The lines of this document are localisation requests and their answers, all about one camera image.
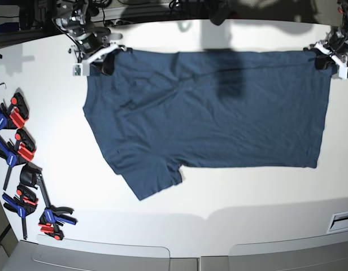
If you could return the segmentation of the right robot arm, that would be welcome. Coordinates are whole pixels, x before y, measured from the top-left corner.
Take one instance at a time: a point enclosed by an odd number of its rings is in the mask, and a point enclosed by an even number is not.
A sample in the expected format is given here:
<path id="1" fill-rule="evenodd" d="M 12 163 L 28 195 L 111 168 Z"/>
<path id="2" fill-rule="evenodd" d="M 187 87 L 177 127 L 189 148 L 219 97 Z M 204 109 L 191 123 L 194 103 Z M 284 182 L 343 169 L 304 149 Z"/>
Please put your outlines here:
<path id="1" fill-rule="evenodd" d="M 92 22 L 100 8 L 102 5 L 93 1 L 53 1 L 52 21 L 73 42 L 69 52 L 76 58 L 72 67 L 74 76 L 89 76 L 91 68 L 111 75 L 116 53 L 127 50 L 118 44 L 123 38 L 121 33 Z"/>

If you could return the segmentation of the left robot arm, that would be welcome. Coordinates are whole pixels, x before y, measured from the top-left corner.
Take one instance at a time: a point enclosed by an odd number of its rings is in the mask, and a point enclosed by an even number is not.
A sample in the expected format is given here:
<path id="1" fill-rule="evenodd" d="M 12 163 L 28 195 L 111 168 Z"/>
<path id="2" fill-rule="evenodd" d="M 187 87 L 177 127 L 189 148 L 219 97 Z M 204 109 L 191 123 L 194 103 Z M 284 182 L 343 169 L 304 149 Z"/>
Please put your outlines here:
<path id="1" fill-rule="evenodd" d="M 342 15 L 340 26 L 331 27 L 323 40 L 311 44 L 307 49 L 316 52 L 315 68 L 325 70 L 337 65 L 340 78 L 348 79 L 348 1 L 337 1 Z"/>

